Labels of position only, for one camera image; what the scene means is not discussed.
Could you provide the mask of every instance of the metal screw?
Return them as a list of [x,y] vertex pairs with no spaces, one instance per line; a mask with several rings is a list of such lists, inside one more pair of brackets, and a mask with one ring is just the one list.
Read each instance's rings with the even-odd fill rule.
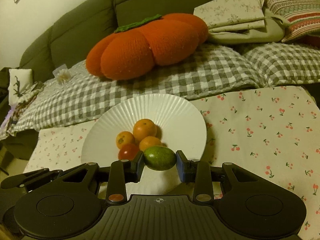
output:
[[108,197],[108,199],[112,202],[119,202],[124,199],[121,194],[112,194]]
[[211,197],[208,194],[199,194],[196,196],[196,200],[201,201],[201,202],[207,202],[207,201],[211,200]]

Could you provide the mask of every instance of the ribbed white plate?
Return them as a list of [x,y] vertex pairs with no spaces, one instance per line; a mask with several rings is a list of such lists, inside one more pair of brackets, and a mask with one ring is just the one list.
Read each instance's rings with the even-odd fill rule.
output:
[[[132,132],[143,118],[152,120],[162,131],[161,142],[174,152],[200,159],[206,144],[206,126],[198,109],[189,101],[169,94],[147,94],[130,98],[105,112],[86,137],[81,162],[96,162],[100,167],[118,160],[116,136]],[[127,183],[127,195],[164,194],[180,184],[174,166],[167,171],[153,171],[145,166],[139,183]]]

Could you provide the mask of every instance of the green lime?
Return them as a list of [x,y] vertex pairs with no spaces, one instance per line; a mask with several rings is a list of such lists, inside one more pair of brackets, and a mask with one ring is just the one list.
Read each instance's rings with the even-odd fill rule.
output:
[[171,169],[177,161],[173,150],[164,146],[152,146],[146,149],[143,155],[144,163],[155,171]]

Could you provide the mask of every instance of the red tomato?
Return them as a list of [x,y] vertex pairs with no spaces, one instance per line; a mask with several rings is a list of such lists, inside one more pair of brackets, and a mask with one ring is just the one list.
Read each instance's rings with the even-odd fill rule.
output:
[[128,143],[122,146],[118,153],[119,160],[129,160],[132,161],[139,151],[139,147],[133,143]]

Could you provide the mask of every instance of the orange pumpkin cushion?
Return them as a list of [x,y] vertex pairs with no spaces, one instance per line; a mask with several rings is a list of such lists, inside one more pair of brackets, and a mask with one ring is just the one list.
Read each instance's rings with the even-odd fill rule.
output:
[[86,59],[88,72],[113,80],[128,80],[144,75],[155,65],[166,66],[190,56],[208,36],[205,22],[192,14],[156,16],[113,33],[99,41]]

